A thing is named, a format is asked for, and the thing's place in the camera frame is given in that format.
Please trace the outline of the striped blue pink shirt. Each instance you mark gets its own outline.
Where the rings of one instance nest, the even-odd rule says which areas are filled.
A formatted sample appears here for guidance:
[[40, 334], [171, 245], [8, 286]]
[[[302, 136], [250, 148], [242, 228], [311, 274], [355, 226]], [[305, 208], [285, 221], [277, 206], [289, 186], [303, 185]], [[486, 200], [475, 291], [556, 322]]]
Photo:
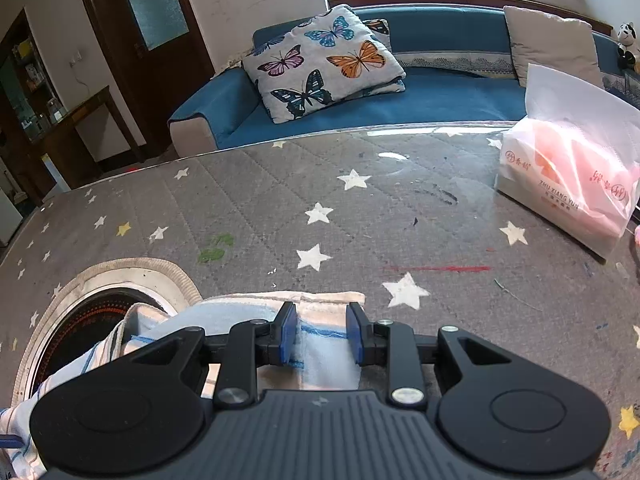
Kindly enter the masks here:
[[252, 318], [273, 320], [282, 304], [296, 305], [298, 321], [290, 364], [258, 370], [258, 388], [352, 390], [359, 386], [360, 368], [346, 334], [346, 306], [364, 303], [361, 292], [244, 292], [208, 298], [170, 316], [139, 302], [107, 336], [70, 364], [47, 378], [30, 398], [1, 411], [1, 433], [22, 443], [1, 452], [3, 479], [37, 479], [45, 472], [29, 430], [36, 402], [63, 382], [90, 372], [186, 326], [201, 326], [207, 335], [228, 333]]

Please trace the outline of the grey star tablecloth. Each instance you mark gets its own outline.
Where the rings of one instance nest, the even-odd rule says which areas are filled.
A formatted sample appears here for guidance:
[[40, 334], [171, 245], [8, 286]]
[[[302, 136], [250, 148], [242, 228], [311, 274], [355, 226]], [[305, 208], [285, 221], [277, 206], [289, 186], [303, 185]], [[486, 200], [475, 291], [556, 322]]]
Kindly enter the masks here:
[[[382, 367], [352, 390], [258, 388], [213, 407], [165, 479], [634, 479], [639, 474], [639, 249], [601, 258], [496, 190], [507, 125], [360, 129], [216, 151], [111, 177], [38, 208], [1, 265], [1, 411], [35, 325], [83, 270], [175, 263], [208, 298], [361, 292], [409, 325], [425, 406], [385, 402]], [[44, 394], [167, 349], [186, 326]]]

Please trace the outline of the round black induction cooker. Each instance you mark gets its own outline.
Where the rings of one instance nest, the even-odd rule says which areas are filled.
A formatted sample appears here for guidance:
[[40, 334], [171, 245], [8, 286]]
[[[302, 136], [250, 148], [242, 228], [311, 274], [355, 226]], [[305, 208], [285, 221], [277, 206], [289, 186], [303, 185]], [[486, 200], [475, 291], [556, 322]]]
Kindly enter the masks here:
[[44, 378], [106, 337], [137, 301], [176, 315], [202, 300], [175, 263], [122, 258], [83, 270], [56, 292], [22, 355], [11, 402], [26, 400]]

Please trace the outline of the pink tissue pack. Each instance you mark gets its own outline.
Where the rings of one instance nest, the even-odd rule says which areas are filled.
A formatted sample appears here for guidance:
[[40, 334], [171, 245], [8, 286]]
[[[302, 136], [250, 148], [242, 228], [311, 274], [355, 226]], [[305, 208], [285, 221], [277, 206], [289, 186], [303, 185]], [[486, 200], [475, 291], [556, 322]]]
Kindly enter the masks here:
[[525, 108], [503, 136], [497, 190], [608, 258], [639, 199], [638, 108], [536, 64]]

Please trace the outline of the dark wooden side table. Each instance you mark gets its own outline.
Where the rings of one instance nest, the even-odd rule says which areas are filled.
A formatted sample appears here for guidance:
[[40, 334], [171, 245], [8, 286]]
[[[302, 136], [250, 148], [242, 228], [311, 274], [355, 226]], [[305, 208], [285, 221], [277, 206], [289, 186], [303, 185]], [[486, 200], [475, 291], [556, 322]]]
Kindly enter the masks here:
[[84, 140], [81, 139], [77, 126], [101, 106], [105, 106], [108, 114], [113, 118], [119, 132], [127, 142], [134, 160], [136, 162], [144, 161], [143, 148], [134, 140], [131, 130], [115, 104], [110, 87], [106, 86], [75, 106], [59, 122], [32, 140], [34, 149], [39, 155], [50, 157], [53, 165], [72, 190], [96, 180], [100, 175], [99, 163], [93, 158]]

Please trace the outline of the blue sofa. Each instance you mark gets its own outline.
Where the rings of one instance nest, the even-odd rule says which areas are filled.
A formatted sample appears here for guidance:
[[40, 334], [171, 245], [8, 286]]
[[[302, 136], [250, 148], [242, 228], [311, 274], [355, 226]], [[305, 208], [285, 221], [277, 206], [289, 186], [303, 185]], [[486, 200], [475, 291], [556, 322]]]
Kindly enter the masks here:
[[418, 122], [517, 122], [525, 90], [512, 65], [502, 11], [480, 6], [375, 6], [357, 10], [406, 76], [304, 118], [276, 125], [242, 68], [210, 80], [169, 119], [181, 157], [289, 136]]

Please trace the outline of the butterfly print pillow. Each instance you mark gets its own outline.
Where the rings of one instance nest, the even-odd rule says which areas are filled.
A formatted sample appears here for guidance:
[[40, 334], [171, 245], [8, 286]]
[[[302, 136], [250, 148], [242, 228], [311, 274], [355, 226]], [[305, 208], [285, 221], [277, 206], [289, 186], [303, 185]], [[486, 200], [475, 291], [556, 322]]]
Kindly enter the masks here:
[[349, 6], [337, 6], [242, 59], [275, 124], [404, 81], [399, 62]]

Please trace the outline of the dark display cabinet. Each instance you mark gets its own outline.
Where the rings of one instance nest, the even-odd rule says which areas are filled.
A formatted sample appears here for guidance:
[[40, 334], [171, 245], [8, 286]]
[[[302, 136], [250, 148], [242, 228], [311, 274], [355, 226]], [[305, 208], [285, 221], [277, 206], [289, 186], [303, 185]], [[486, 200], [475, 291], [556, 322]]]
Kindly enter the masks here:
[[58, 94], [44, 68], [26, 12], [1, 38], [1, 158], [17, 184], [37, 205], [55, 187], [42, 160], [54, 131], [51, 107]]

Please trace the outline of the beige cushion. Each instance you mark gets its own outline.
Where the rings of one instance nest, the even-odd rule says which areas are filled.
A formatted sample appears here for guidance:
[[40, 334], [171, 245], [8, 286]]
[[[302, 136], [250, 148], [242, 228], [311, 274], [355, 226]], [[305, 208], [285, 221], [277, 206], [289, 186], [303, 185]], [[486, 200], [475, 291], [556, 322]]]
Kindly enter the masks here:
[[590, 24], [536, 10], [505, 6], [511, 58], [518, 82], [527, 86], [529, 64], [547, 66], [603, 89]]

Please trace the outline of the dark wooden door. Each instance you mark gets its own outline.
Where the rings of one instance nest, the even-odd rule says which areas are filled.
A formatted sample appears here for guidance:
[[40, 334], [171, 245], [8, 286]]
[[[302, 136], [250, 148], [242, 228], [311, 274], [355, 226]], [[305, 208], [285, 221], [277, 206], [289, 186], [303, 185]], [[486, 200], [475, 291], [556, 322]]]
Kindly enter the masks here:
[[82, 0], [117, 88], [151, 155], [168, 119], [215, 70], [189, 0]]

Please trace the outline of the panda plush toy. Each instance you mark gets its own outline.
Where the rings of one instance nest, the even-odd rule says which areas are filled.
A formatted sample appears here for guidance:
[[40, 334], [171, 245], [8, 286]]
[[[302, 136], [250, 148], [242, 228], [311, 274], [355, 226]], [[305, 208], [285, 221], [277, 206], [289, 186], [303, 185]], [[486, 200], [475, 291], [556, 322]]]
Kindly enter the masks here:
[[639, 73], [640, 49], [633, 22], [624, 23], [618, 30], [617, 56], [620, 68]]

